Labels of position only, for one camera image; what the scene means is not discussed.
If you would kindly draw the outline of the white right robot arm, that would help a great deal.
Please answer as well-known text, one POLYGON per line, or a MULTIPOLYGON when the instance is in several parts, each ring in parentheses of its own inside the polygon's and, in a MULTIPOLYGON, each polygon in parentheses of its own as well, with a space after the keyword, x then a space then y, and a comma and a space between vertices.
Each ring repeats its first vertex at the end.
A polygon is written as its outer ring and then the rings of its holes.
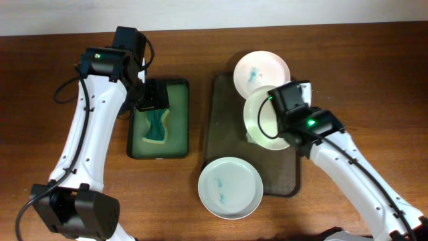
POLYGON ((427 239, 427 216, 379 175, 329 110, 278 110, 276 118, 278 135, 331 178, 363 218, 374 240, 427 239))

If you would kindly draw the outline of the pale green plate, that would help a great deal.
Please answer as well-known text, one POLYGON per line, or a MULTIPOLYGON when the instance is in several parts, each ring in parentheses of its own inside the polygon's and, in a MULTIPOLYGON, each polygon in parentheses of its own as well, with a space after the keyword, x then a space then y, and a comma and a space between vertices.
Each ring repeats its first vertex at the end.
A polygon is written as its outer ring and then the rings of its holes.
POLYGON ((202 204, 213 215, 238 220, 261 203, 263 182, 255 167, 237 157, 221 157, 203 168, 198 180, 202 204))

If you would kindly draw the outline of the cream plate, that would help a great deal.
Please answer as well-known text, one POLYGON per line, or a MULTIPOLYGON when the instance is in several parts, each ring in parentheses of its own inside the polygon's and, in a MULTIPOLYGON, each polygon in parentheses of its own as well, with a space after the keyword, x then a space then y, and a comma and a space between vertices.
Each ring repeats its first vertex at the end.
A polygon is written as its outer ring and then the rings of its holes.
POLYGON ((288 148, 290 145, 283 138, 269 139, 261 131, 262 129, 265 134, 271 137, 278 133, 277 118, 270 100, 261 108, 261 128, 257 121, 262 102, 269 97, 268 91, 274 88, 275 86, 262 86, 251 93, 243 107, 243 120, 247 134, 257 145, 265 149, 279 151, 288 148))

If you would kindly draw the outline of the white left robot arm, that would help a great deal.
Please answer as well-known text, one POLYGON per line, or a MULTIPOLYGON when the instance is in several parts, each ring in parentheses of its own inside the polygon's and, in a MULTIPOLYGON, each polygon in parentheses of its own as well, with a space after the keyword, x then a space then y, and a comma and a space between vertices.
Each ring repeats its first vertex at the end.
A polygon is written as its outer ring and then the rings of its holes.
POLYGON ((143 47, 89 48, 75 66, 78 95, 67 141, 48 183, 31 188, 48 230, 71 240, 133 240, 119 223, 119 201, 104 194, 104 166, 123 112, 167 108, 166 87, 145 80, 143 47))

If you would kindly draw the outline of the green yellow sponge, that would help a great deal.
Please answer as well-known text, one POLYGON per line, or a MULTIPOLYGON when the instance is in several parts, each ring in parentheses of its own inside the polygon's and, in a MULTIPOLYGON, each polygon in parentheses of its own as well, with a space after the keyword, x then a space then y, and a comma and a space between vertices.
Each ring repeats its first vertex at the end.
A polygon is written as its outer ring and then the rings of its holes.
POLYGON ((147 143, 164 144, 167 141, 168 131, 166 119, 169 109, 150 110, 146 113, 147 132, 142 140, 147 143))

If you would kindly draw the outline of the pink plate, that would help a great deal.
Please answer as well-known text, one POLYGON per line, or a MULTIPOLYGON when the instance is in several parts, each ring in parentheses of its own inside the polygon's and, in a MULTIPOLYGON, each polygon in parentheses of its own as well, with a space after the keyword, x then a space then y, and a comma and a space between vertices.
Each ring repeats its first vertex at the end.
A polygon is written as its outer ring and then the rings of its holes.
POLYGON ((244 99, 262 86, 281 86, 290 81, 288 65, 277 54, 268 51, 246 54, 233 71, 235 89, 244 99))

